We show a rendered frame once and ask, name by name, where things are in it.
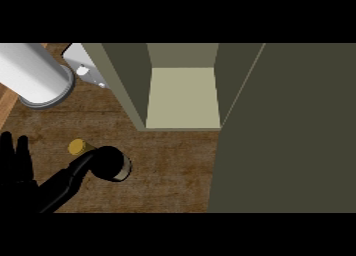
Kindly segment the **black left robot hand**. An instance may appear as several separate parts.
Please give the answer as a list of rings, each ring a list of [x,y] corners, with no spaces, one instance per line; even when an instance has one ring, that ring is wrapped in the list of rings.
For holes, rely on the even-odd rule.
[[[27,137],[0,135],[0,214],[52,213],[77,193],[95,151],[85,152],[42,184],[33,178]]]

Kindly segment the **black wine bottle, yellow cap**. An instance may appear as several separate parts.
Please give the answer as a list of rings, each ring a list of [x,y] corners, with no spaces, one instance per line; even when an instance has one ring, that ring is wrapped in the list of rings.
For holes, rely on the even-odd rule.
[[[131,160],[113,146],[94,147],[80,138],[73,139],[67,146],[69,153],[76,157],[67,169],[74,177],[86,172],[110,182],[122,182],[131,173]]]

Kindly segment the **olive green open cabinet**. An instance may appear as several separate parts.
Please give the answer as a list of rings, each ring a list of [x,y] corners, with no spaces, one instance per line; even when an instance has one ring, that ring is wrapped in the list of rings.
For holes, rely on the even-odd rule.
[[[260,43],[85,43],[83,50],[139,131],[218,131]]]

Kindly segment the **dark olive cabinet door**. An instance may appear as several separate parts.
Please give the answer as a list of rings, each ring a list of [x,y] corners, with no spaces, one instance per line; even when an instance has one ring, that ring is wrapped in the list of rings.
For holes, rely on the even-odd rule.
[[[356,44],[263,46],[218,135],[210,212],[356,212]]]

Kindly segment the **white cylinder with grey rim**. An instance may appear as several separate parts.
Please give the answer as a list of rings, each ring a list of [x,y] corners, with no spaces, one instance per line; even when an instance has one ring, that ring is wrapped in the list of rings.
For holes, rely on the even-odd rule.
[[[43,110],[70,95],[74,76],[39,43],[0,43],[0,83],[26,107]]]

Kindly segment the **white appliance with knobs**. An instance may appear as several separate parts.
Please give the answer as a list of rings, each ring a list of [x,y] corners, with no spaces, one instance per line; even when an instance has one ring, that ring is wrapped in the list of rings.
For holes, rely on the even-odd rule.
[[[66,47],[61,57],[79,79],[100,88],[107,88],[107,83],[80,43],[71,43]]]

